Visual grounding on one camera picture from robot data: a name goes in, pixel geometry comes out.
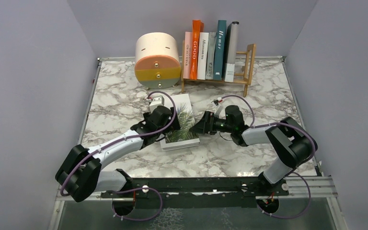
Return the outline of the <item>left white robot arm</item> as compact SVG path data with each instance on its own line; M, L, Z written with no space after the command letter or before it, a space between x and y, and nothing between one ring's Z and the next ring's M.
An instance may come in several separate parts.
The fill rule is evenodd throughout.
M71 196L76 202L102 191L114 190L121 197L127 196L132 186L129 176L123 170L105 172L103 169L129 153L152 145L161 134L178 127L174 107L159 105L143 116L127 132L104 144L89 148L81 144L74 146L55 175L61 194Z

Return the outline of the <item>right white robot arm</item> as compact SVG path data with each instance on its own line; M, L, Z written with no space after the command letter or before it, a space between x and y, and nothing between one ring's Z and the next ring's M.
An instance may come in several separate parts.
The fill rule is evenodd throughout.
M310 160L318 149L316 141L293 118L260 126L248 126L243 113L236 105L225 108L225 118L213 112L204 112L203 117L191 132L214 135L229 133L232 141L242 147L255 144L271 144L277 154L274 162L258 176L257 188L263 195L276 190L276 184Z

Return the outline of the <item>palm leaf cover book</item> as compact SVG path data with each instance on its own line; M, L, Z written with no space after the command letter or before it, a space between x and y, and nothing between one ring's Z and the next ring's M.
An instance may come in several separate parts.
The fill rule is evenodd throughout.
M165 134L160 141L163 151L178 150L199 145L198 134L190 131L195 125L195 117L188 93L171 96L176 106L176 121L180 128Z

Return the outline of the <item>orange fashion show book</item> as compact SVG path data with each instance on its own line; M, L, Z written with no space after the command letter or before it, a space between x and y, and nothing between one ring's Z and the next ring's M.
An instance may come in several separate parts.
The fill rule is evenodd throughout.
M199 36L203 32L204 23L201 20L192 21L192 47L191 47L191 71L190 79L197 79L197 63L198 63L198 48Z

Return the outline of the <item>pink flower cover book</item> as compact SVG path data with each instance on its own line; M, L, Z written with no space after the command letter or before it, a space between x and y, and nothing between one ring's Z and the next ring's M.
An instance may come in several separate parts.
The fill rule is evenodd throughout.
M185 32L183 54L183 78L190 79L192 33Z

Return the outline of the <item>dark teal book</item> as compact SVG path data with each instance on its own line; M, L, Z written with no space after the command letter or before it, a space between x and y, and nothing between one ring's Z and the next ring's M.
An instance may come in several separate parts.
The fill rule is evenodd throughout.
M223 55L225 48L227 21L218 20L216 44L213 63L213 80L222 80Z

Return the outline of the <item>grey landscape cover book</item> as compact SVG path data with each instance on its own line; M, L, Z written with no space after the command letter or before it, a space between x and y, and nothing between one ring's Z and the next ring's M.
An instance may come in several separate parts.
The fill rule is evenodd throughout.
M213 79L215 45L216 45L216 32L210 32L208 36L206 80Z

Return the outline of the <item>grey white cover book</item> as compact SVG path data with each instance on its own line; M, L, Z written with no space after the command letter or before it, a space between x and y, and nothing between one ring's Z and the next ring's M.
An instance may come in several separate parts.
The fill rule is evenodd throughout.
M234 82L235 59L239 34L239 22L233 21L227 28L225 43L225 82Z

